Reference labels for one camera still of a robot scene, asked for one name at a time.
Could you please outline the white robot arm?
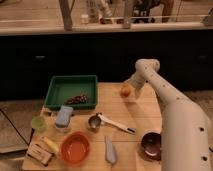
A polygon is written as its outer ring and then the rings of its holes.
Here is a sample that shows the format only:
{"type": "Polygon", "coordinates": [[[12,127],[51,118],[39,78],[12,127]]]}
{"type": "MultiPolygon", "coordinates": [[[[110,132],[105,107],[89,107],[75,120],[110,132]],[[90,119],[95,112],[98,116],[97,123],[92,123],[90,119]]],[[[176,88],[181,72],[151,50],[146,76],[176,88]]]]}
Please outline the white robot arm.
{"type": "Polygon", "coordinates": [[[211,122],[204,110],[158,74],[157,59],[139,59],[126,80],[136,90],[148,82],[165,105],[162,114],[161,171],[213,171],[211,122]]]}

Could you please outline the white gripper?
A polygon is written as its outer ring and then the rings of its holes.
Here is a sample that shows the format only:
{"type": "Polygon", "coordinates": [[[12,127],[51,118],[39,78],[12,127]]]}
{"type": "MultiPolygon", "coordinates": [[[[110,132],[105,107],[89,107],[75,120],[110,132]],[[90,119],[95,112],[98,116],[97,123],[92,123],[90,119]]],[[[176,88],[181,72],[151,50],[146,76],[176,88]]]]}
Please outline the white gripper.
{"type": "Polygon", "coordinates": [[[142,87],[146,83],[146,80],[139,74],[134,73],[129,79],[126,80],[127,84],[130,84],[134,89],[135,99],[139,99],[142,92],[142,87]]]}

